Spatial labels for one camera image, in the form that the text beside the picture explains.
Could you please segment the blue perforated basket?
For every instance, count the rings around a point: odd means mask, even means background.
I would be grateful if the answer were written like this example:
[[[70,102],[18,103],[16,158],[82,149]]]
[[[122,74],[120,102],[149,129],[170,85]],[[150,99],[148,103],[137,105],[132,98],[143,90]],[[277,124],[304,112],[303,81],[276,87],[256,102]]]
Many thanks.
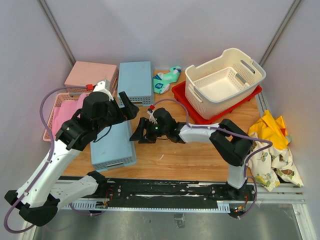
[[[97,172],[136,164],[135,146],[130,137],[132,127],[129,121],[106,127],[90,143],[91,164]]]

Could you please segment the light blue upturned basket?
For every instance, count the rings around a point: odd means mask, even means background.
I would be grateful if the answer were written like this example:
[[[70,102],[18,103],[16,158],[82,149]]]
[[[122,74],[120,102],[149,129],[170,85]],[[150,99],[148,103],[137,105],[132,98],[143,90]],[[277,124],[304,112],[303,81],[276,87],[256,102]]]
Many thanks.
[[[153,68],[150,61],[122,62],[119,65],[117,95],[125,92],[130,101],[137,106],[154,104]]]

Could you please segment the patterned white cloth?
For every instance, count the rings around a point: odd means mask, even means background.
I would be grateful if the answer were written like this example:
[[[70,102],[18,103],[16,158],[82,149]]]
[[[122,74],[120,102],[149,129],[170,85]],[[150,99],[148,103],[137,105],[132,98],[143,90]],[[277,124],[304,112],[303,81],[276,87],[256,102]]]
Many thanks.
[[[252,152],[257,151],[248,161],[248,167],[256,182],[271,192],[280,185],[280,180],[303,187],[304,183],[293,162],[293,155],[288,147],[288,140],[281,134],[259,134],[250,132],[250,137],[272,142],[267,147],[266,142],[255,141]]]

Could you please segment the red plastic tray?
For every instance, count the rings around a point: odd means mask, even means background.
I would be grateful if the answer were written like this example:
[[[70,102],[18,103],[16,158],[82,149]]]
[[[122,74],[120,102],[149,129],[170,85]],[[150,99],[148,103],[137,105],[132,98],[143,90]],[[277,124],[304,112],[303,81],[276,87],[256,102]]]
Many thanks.
[[[227,110],[224,110],[223,112],[219,113],[218,115],[213,116],[210,119],[204,119],[200,116],[199,113],[192,107],[192,105],[189,103],[185,96],[185,86],[186,82],[183,81],[182,83],[179,83],[176,86],[173,86],[171,91],[173,92],[174,98],[183,104],[189,114],[189,117],[195,122],[195,124],[201,124],[201,125],[208,125],[214,123],[219,118],[223,117],[226,114],[231,113],[236,108],[240,107],[242,104],[249,102],[251,99],[253,99],[257,94],[262,92],[262,88],[258,85],[252,94],[250,94],[248,97],[240,101],[239,103],[235,104],[234,106],[228,108]]]

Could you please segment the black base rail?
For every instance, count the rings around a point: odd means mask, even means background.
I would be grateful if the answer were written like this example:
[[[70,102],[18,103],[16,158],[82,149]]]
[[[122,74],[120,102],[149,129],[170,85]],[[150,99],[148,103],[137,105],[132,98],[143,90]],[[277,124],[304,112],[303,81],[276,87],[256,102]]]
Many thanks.
[[[96,193],[83,193],[107,209],[147,211],[215,211],[223,202],[247,203],[255,198],[254,186],[234,189],[227,183],[107,178]]]

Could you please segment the yellow cloth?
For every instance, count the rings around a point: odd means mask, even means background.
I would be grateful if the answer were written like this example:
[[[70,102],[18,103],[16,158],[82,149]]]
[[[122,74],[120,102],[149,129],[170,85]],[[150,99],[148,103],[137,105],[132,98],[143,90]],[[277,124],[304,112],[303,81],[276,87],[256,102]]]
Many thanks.
[[[274,118],[269,110],[265,110],[262,117],[249,128],[248,135],[271,141],[278,150],[287,149],[290,143],[284,117],[280,115]]]

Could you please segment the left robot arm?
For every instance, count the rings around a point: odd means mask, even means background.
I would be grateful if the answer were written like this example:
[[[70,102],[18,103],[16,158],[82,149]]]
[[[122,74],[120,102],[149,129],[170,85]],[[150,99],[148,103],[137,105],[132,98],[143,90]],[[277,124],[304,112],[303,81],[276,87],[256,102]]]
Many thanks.
[[[106,178],[97,171],[89,172],[65,188],[54,190],[53,186],[70,162],[95,141],[104,128],[133,120],[138,115],[139,108],[126,93],[122,91],[119,96],[123,107],[101,91],[84,98],[82,108],[62,124],[55,139],[51,140],[48,155],[32,176],[19,189],[5,194],[5,200],[11,205],[10,213],[18,209],[25,221],[42,227],[64,206],[85,196],[101,198],[107,193]]]

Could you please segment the pink perforated basket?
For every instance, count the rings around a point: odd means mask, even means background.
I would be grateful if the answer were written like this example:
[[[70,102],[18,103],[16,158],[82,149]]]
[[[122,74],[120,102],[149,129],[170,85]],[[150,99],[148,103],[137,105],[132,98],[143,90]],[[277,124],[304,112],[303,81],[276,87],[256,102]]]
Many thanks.
[[[118,84],[119,70],[114,64],[77,61],[71,69],[64,85],[71,92],[86,92],[88,84],[96,85],[102,80],[109,82],[109,91],[115,94]]]

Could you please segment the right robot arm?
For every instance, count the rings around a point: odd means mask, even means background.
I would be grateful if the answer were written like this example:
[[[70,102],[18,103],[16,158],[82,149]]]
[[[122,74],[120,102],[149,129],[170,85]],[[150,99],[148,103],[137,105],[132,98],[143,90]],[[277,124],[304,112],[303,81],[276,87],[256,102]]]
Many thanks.
[[[163,136],[177,144],[212,144],[228,164],[227,196],[232,200],[238,200],[245,194],[245,161],[253,141],[231,120],[223,119],[220,123],[209,125],[189,124],[176,121],[161,107],[155,111],[151,110],[150,118],[140,118],[129,140],[137,141],[139,144],[154,144]]]

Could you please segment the small white perforated basket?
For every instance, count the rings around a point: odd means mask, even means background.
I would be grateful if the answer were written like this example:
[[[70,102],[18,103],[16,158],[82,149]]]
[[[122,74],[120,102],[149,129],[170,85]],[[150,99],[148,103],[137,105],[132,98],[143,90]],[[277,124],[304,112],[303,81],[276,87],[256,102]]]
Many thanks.
[[[226,67],[204,76],[194,82],[205,97],[213,102],[229,99],[240,91],[249,88],[248,82],[232,67]]]

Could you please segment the large white laundry basket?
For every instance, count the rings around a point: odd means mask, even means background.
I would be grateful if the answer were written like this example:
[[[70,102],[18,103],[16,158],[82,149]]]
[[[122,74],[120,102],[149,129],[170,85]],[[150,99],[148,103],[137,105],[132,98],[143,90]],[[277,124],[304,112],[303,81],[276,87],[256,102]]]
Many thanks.
[[[199,92],[194,82],[227,67],[233,68],[247,81],[250,87],[228,99],[213,102]],[[185,69],[185,76],[185,96],[187,100],[202,118],[209,120],[251,95],[256,87],[265,79],[266,72],[243,51],[237,48],[228,48],[219,57],[199,66],[191,65],[187,67]]]

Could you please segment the teal and white sock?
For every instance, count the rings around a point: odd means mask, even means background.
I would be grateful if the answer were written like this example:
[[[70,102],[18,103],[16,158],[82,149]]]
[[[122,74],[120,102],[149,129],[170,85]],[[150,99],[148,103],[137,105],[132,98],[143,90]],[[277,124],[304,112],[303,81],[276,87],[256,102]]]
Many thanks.
[[[152,78],[153,92],[156,94],[164,94],[170,84],[176,83],[179,79],[182,68],[180,66],[171,67],[168,73],[159,72]]]

